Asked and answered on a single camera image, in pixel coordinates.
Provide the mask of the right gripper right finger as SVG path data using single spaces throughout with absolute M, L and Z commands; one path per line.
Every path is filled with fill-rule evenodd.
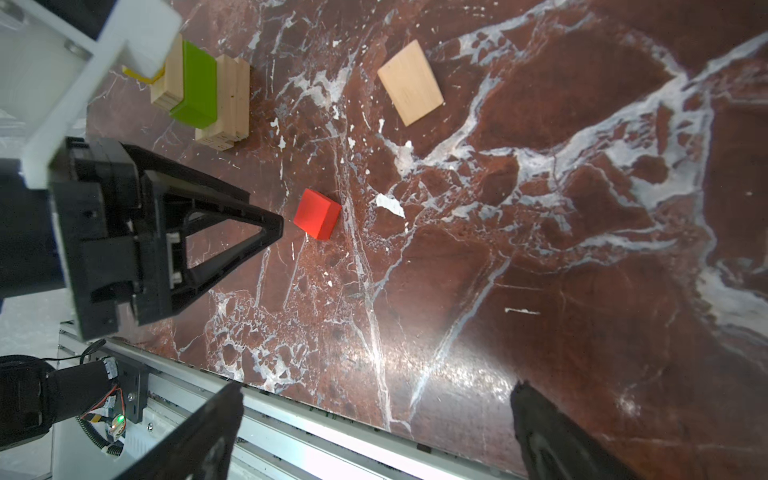
M 637 479 L 527 381 L 510 394 L 515 438 L 530 479 Z

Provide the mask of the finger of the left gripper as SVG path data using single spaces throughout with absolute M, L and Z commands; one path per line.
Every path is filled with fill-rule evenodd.
M 284 219 L 249 192 L 135 145 L 141 286 L 131 301 L 140 325 L 179 315 L 283 235 Z

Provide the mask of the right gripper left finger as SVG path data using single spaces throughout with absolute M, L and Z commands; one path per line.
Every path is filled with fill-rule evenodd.
M 243 415 L 241 387 L 230 383 L 118 477 L 226 479 Z

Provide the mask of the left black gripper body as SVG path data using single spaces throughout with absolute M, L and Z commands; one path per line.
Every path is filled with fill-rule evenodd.
M 80 336 L 115 334 L 119 309 L 149 324 L 178 314 L 179 163 L 114 139 L 67 138 L 43 190 L 1 162 L 1 297 L 67 289 Z

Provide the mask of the green block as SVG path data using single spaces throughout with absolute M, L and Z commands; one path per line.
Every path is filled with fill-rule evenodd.
M 183 99 L 170 116 L 196 129 L 205 129 L 217 120 L 217 62 L 193 43 L 182 41 Z

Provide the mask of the yellow dice cube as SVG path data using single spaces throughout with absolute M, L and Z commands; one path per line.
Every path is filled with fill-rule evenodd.
M 138 82 L 140 82 L 140 83 L 142 83 L 142 84 L 147 84 L 147 85 L 152 85 L 152 84 L 154 84 L 154 83 L 155 83 L 155 82 L 157 82 L 157 81 L 158 81 L 160 78 L 162 78 L 162 77 L 163 77 L 163 75 L 164 75 L 164 73 L 165 73 L 165 68 L 164 68 L 164 67 L 162 67 L 162 68 L 161 68 L 161 69 L 160 69 L 158 72 L 156 72 L 156 73 L 155 73 L 153 76 L 144 76 L 144 75 L 142 75 L 142 74 L 140 74 L 140 73 L 138 73 L 138 72 L 136 72 L 136 71 L 134 71 L 134 70 L 132 70 L 132 69 L 128 68 L 128 67 L 127 67 L 127 66 L 125 66 L 125 65 L 123 65 L 123 66 L 122 66 L 121 70 L 122 70 L 122 73 L 123 73 L 124 75 L 126 75 L 126 76 L 128 76 L 128 77 L 130 77 L 130 78 L 132 78 L 132 79 L 134 79 L 134 80 L 137 80 Z

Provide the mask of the red cube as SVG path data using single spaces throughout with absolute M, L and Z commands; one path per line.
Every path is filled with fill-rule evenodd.
M 293 223 L 310 237 L 329 240 L 341 213 L 341 205 L 311 189 L 305 189 Z

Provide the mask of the small wood cube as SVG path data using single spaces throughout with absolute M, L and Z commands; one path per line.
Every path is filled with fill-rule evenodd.
M 444 104 L 440 87 L 418 40 L 377 72 L 403 124 L 409 126 Z

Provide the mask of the grooved wood block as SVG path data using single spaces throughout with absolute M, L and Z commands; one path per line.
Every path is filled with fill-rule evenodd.
M 150 85 L 150 103 L 170 112 L 184 99 L 183 39 L 177 34 L 164 63 L 163 75 Z

